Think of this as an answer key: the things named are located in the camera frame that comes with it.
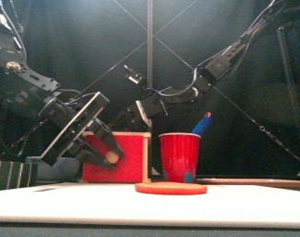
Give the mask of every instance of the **blue marker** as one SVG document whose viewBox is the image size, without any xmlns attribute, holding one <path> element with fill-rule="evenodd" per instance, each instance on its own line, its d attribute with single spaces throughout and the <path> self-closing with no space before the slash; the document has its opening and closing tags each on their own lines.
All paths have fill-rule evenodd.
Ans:
<svg viewBox="0 0 300 237">
<path fill-rule="evenodd" d="M 202 136 L 202 134 L 206 132 L 211 122 L 212 122 L 211 113 L 207 112 L 204 117 L 200 119 L 200 121 L 194 126 L 194 129 L 192 129 L 191 133 Z"/>
</svg>

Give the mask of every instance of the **red plastic cup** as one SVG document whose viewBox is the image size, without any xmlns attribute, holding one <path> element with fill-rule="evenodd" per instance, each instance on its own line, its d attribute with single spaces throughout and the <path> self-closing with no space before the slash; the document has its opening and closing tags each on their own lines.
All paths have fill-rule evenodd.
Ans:
<svg viewBox="0 0 300 237">
<path fill-rule="evenodd" d="M 171 132 L 159 136 L 163 179 L 192 182 L 198 162 L 200 136 L 192 133 Z"/>
</svg>

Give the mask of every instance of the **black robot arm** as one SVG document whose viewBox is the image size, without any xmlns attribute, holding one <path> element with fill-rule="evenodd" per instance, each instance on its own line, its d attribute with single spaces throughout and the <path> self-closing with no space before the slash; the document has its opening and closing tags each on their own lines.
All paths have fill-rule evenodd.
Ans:
<svg viewBox="0 0 300 237">
<path fill-rule="evenodd" d="M 124 66 L 126 77 L 142 87 L 144 97 L 118 115 L 108 124 L 110 127 L 120 127 L 124 123 L 132 131 L 151 128 L 151 117 L 158 113 L 166 113 L 179 103 L 195 101 L 218 81 L 230 78 L 243 60 L 250 44 L 267 32 L 297 19 L 300 19 L 300 0 L 274 0 L 238 41 L 198 64 L 192 72 L 191 83 L 183 90 L 175 90 L 171 87 L 160 91 L 146 88 L 146 78 L 139 72 Z"/>
<path fill-rule="evenodd" d="M 53 165 L 68 152 L 79 161 L 114 168 L 103 156 L 81 139 L 83 131 L 91 131 L 119 157 L 124 156 L 108 126 L 96 116 L 108 100 L 95 93 L 79 111 L 59 100 L 59 83 L 36 73 L 25 63 L 25 50 L 17 31 L 0 5 L 0 98 L 36 111 L 59 128 L 59 134 L 41 152 L 41 159 Z"/>
</svg>

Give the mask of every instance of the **orange plate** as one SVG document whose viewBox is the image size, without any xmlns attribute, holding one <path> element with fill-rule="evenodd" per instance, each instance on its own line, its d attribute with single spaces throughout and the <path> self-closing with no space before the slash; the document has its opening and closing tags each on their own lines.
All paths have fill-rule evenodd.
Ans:
<svg viewBox="0 0 300 237">
<path fill-rule="evenodd" d="M 182 183 L 171 181 L 142 182 L 135 184 L 135 191 L 139 193 L 191 195 L 207 192 L 207 186 L 196 183 Z"/>
</svg>

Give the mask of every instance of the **cable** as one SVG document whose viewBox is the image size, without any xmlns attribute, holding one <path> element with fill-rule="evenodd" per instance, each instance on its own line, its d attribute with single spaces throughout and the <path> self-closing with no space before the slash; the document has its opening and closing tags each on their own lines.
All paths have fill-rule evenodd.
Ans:
<svg viewBox="0 0 300 237">
<path fill-rule="evenodd" d="M 175 94 L 163 94 L 162 92 L 159 92 L 159 91 L 156 91 L 156 90 L 154 90 L 154 92 L 155 92 L 158 95 L 163 96 L 163 97 L 174 97 L 174 96 L 182 95 L 183 93 L 186 93 L 186 92 L 191 89 L 191 87 L 192 87 L 195 81 L 196 81 L 196 68 L 194 69 L 191 84 L 190 84 L 190 85 L 187 86 L 187 88 L 184 88 L 180 92 L 178 92 L 178 93 L 175 93 Z"/>
<path fill-rule="evenodd" d="M 19 44 L 20 44 L 20 46 L 21 46 L 24 61 L 27 61 L 27 60 L 25 60 L 25 46 L 24 46 L 23 40 L 21 40 L 20 35 L 19 35 L 17 31 L 16 31 L 15 25 L 13 25 L 13 23 L 12 23 L 12 21 L 11 21 L 11 19 L 9 19 L 9 17 L 8 17 L 8 15 L 7 15 L 7 12 L 5 12 L 5 10 L 3 9 L 1 6 L 0 6 L 0 11 L 1 11 L 1 14 L 5 16 L 5 19 L 7 19 L 7 21 L 8 21 L 8 25 L 9 25 L 9 27 L 11 27 L 11 30 L 12 30 L 12 32 L 13 32 L 13 35 L 15 35 L 15 37 L 16 37 L 16 39 L 17 39 L 17 41 L 19 41 Z"/>
</svg>

